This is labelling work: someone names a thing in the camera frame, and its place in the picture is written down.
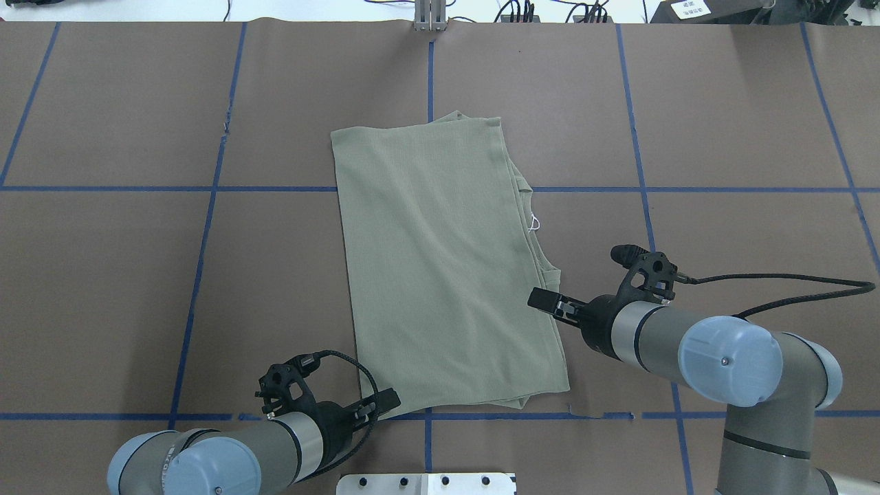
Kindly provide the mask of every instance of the black electrical cable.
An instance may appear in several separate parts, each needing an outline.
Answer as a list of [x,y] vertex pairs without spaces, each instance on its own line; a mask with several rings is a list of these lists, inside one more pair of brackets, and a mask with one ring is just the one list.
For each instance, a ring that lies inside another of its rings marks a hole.
[[793,273],[737,273],[731,275],[718,275],[715,277],[706,277],[706,278],[692,278],[686,277],[681,281],[682,284],[689,285],[699,285],[699,284],[707,284],[709,282],[716,282],[718,280],[731,280],[731,279],[755,279],[755,278],[787,278],[791,280],[806,280],[808,282],[822,282],[825,284],[836,284],[836,285],[846,285],[849,287],[855,287],[855,289],[846,289],[843,291],[833,291],[833,292],[822,292],[819,294],[811,294],[806,296],[797,296],[794,298],[785,298],[779,299],[773,302],[768,302],[766,304],[762,304],[761,306],[753,307],[751,309],[746,309],[745,311],[734,314],[733,316],[737,318],[745,319],[753,314],[761,313],[767,311],[769,309],[775,309],[777,307],[788,306],[791,304],[798,304],[802,302],[810,302],[817,300],[825,300],[825,299],[836,299],[836,298],[845,298],[847,296],[854,296],[857,294],[864,294],[866,292],[873,291],[876,286],[873,282],[862,282],[858,280],[846,280],[844,278],[827,278],[827,277],[814,277],[811,275],[797,275]]
[[597,0],[592,5],[592,8],[590,9],[590,11],[587,12],[587,15],[583,16],[583,18],[578,22],[582,22],[584,24],[594,24],[594,23],[597,24],[597,23],[601,22],[602,12],[605,10],[603,5],[605,5],[605,4],[600,4]]
[[[376,386],[376,381],[373,379],[373,375],[370,374],[370,370],[365,368],[362,364],[358,363],[356,359],[354,359],[346,354],[343,354],[341,352],[338,352],[338,351],[326,350],[326,351],[317,352],[316,354],[318,355],[319,358],[323,358],[325,356],[335,356],[337,358],[341,358],[341,359],[348,361],[352,365],[355,365],[357,367],[357,369],[361,370],[361,373],[363,373],[367,377],[367,380],[370,381],[370,386],[373,389],[373,396],[378,395],[379,389]],[[350,459],[352,455],[357,454],[357,451],[360,450],[361,447],[363,447],[364,442],[366,442],[367,439],[370,437],[370,433],[372,433],[372,431],[373,431],[373,426],[376,425],[376,421],[378,420],[378,416],[379,416],[378,414],[373,414],[370,416],[370,419],[367,420],[367,426],[366,426],[367,429],[363,432],[363,436],[357,442],[357,445],[355,445],[354,448],[349,450],[347,454],[343,455],[339,459],[339,461],[336,461],[333,464],[330,464],[330,465],[325,466],[321,469],[318,469],[317,471],[311,473],[309,476],[307,476],[303,479],[306,480],[306,479],[310,479],[310,478],[313,478],[313,477],[316,477],[319,475],[323,475],[324,473],[328,472],[329,470],[335,469],[337,466],[339,466],[343,462]]]
[[[556,2],[557,4],[566,4],[566,5],[575,5],[575,6],[582,4],[582,2],[569,2],[568,0],[551,0],[551,2]],[[596,12],[596,22],[597,23],[607,22],[608,10],[605,8],[605,4],[607,4],[607,3],[608,3],[608,0],[605,0],[605,2],[600,5],[600,8]],[[647,19],[648,18],[648,7],[646,5],[643,5],[643,7],[645,9],[645,19]],[[589,13],[588,13],[588,15],[586,15],[584,17],[585,17],[585,19],[582,19],[580,22],[589,22],[586,20],[586,18],[589,17]]]
[[587,14],[590,13],[590,6],[589,6],[589,5],[587,5],[587,4],[583,3],[583,2],[581,2],[581,3],[579,3],[579,4],[575,4],[575,6],[572,7],[570,11],[568,11],[568,16],[566,16],[566,18],[565,18],[565,22],[566,22],[566,23],[568,23],[568,22],[571,20],[571,15],[575,13],[575,10],[576,10],[578,7],[583,7],[583,16],[584,16],[585,18],[587,17]]
[[[458,0],[452,0],[447,7],[452,7]],[[367,4],[414,4],[415,0],[364,0]]]
[[519,0],[507,0],[507,3],[502,5],[500,9],[498,9],[498,15],[495,16],[495,20],[492,22],[498,22],[498,19],[501,18],[501,15],[504,13],[504,9],[510,5],[510,18],[513,19],[513,4],[517,5],[517,17],[519,17]]

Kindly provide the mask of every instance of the blue grid line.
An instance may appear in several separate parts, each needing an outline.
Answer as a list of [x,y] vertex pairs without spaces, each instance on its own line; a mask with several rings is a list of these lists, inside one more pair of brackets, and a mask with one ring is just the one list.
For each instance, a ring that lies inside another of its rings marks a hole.
[[336,186],[220,186],[219,192],[336,192]]
[[[434,121],[434,42],[428,42],[428,123]],[[431,421],[433,410],[426,408],[422,419],[425,422],[425,472],[434,470],[434,427]]]
[[[620,71],[623,75],[623,89],[627,97],[627,111],[629,113],[629,129],[633,137],[633,152],[635,154],[635,169],[639,174],[639,187],[642,190],[642,209],[645,214],[645,227],[648,229],[648,244],[651,251],[656,251],[656,243],[654,242],[654,226],[651,224],[650,206],[648,203],[648,185],[645,182],[645,172],[642,167],[642,152],[639,147],[639,135],[635,128],[635,111],[633,109],[633,94],[629,85],[629,75],[627,73],[627,55],[623,44],[623,30],[620,24],[614,25],[617,31],[617,47],[620,52]],[[670,384],[672,391],[672,403],[675,405],[675,412],[681,414],[681,401],[678,398],[678,384]],[[693,495],[693,480],[691,478],[691,462],[687,453],[687,437],[685,436],[685,422],[680,417],[675,420],[678,428],[678,448],[681,451],[681,464],[685,474],[685,487],[687,495]]]
[[428,42],[428,123],[434,121],[434,41]]
[[425,420],[425,472],[434,471],[434,418],[431,408],[427,408],[424,413]]
[[38,192],[210,192],[211,186],[2,186],[0,190]]
[[[167,421],[170,414],[115,413],[115,412],[0,412],[0,421]],[[725,419],[723,410],[646,411],[642,419]],[[880,410],[817,410],[816,417],[868,417],[880,418]],[[178,421],[262,421],[265,417],[241,413],[179,413]],[[425,414],[411,412],[382,421],[424,421]],[[608,421],[633,420],[631,412],[606,412],[601,417],[577,416],[567,412],[444,412],[431,413],[435,421]]]
[[167,414],[107,412],[0,412],[3,421],[167,421]]
[[642,188],[619,186],[538,186],[532,188],[536,193],[638,193]]
[[229,137],[229,124],[232,119],[232,104],[235,102],[235,89],[238,83],[238,70],[241,68],[241,54],[245,47],[245,35],[247,34],[247,23],[241,24],[241,35],[238,37],[238,53],[235,57],[235,69],[232,71],[232,82],[229,89],[229,106],[226,109],[226,120],[224,122],[224,133],[220,137],[220,147],[217,150],[217,162],[214,168],[214,183],[211,186],[211,198],[208,201],[208,214],[205,216],[205,227],[202,231],[202,245],[199,248],[199,261],[195,267],[195,278],[193,282],[193,292],[189,299],[189,311],[187,314],[187,327],[183,334],[183,344],[180,346],[180,361],[177,367],[177,380],[174,382],[174,395],[172,397],[171,413],[168,418],[168,429],[173,430],[174,424],[178,418],[178,408],[180,406],[180,392],[183,389],[183,374],[187,369],[187,354],[189,353],[189,342],[193,335],[193,323],[195,321],[195,300],[199,296],[199,285],[202,282],[202,270],[205,265],[205,250],[208,247],[208,234],[211,230],[211,221],[214,217],[214,205],[216,203],[217,190],[220,185],[220,173],[223,170],[223,157],[226,150],[226,140]]
[[648,185],[645,182],[645,171],[642,167],[642,149],[639,146],[639,134],[635,130],[635,111],[633,110],[633,93],[629,86],[629,74],[627,72],[627,54],[623,47],[623,31],[620,24],[614,25],[617,31],[617,48],[620,52],[620,72],[623,75],[623,92],[627,97],[627,113],[629,114],[629,132],[633,138],[633,154],[635,155],[635,170],[639,175],[639,191],[642,193],[642,210],[645,214],[645,226],[648,227],[648,243],[651,251],[656,251],[654,245],[654,226],[651,224],[651,213],[648,205]]
[[726,417],[727,413],[723,410],[642,413],[642,419],[724,419]]
[[18,121],[18,127],[15,129],[15,136],[12,137],[12,144],[10,144],[9,153],[6,155],[3,171],[0,172],[0,186],[3,186],[4,182],[6,182],[6,174],[9,173],[9,167],[12,166],[12,157],[15,156],[15,149],[18,148],[18,140],[21,138],[21,133],[25,130],[27,115],[31,113],[33,99],[37,96],[37,89],[40,88],[40,81],[43,79],[43,74],[46,72],[46,66],[49,63],[49,56],[52,55],[52,48],[55,47],[55,40],[58,39],[58,31],[60,29],[61,23],[56,22],[55,29],[52,30],[52,36],[49,38],[49,44],[46,46],[46,53],[43,55],[43,62],[40,64],[40,70],[37,71],[37,77],[33,81],[33,86],[31,86],[31,93],[27,96],[27,103],[25,103],[25,109],[21,113],[21,120]]
[[[212,186],[0,186],[0,191],[25,192],[211,192]],[[880,188],[752,188],[692,186],[537,186],[536,193],[880,193]],[[336,186],[218,186],[217,192],[337,192]]]
[[874,236],[871,235],[871,229],[868,227],[868,221],[865,219],[865,212],[862,209],[862,202],[859,200],[859,194],[855,189],[853,174],[847,163],[847,156],[843,152],[843,146],[840,144],[840,137],[837,134],[837,127],[834,125],[834,119],[831,117],[831,110],[828,108],[828,102],[825,101],[825,92],[822,91],[822,83],[819,81],[819,75],[816,71],[816,62],[813,60],[813,51],[810,48],[810,36],[807,35],[807,25],[801,23],[801,37],[803,38],[803,48],[807,52],[807,62],[810,64],[810,73],[813,76],[813,83],[816,85],[816,93],[819,102],[822,104],[822,111],[825,113],[825,119],[828,121],[828,129],[831,131],[831,137],[834,140],[834,148],[837,149],[837,156],[840,158],[840,165],[843,166],[843,174],[847,177],[850,192],[853,195],[855,209],[859,214],[859,221],[862,222],[862,230],[865,232],[865,239],[868,241],[868,248],[871,251],[871,257],[874,259],[874,268],[880,274],[880,256],[877,255]]
[[[725,419],[723,410],[695,410],[683,412],[643,412],[642,419]],[[880,410],[817,410],[816,417],[880,417]]]

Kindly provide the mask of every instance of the label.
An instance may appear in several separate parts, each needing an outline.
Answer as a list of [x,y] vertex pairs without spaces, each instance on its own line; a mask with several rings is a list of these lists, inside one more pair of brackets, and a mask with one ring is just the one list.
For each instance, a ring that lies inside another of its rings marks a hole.
[[703,0],[685,0],[671,4],[670,7],[680,19],[698,18],[712,13]]

